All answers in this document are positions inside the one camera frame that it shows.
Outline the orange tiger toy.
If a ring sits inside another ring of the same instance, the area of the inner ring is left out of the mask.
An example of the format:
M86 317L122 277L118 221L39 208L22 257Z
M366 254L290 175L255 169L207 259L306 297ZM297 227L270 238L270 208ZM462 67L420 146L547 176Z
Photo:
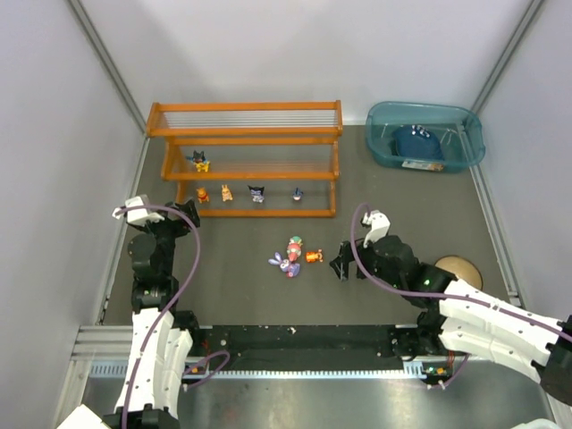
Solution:
M305 259L309 264L316 262L322 263L324 261L323 251L321 249L308 251L305 255Z

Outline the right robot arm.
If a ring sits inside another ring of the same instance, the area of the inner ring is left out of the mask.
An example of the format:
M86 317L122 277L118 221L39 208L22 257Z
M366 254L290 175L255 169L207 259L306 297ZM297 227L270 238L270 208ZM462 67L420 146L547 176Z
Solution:
M571 323L537 315L471 286L455 274L420 262L395 235L375 243L345 240L330 266L346 281L357 277L422 309L418 338L426 353L446 349L517 371L554 399L571 403Z

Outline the black yellow dog toy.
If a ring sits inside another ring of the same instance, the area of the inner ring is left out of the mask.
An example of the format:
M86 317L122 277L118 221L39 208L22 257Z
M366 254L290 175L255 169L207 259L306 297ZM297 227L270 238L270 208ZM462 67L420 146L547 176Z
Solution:
M210 162L206 158L205 152L197 150L193 151L191 156L187 156L186 159L194 165L197 172L209 172Z

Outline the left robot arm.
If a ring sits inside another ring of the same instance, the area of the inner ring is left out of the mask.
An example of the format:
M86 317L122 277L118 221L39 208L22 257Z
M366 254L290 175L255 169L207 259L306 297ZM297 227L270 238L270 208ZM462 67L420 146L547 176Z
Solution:
M114 411L103 421L111 428L177 428L181 379L198 322L176 309L182 285L172 269L176 240L197 233L198 211L193 200L153 206L142 195L126 200L113 216L138 235L128 245L133 283L127 373Z

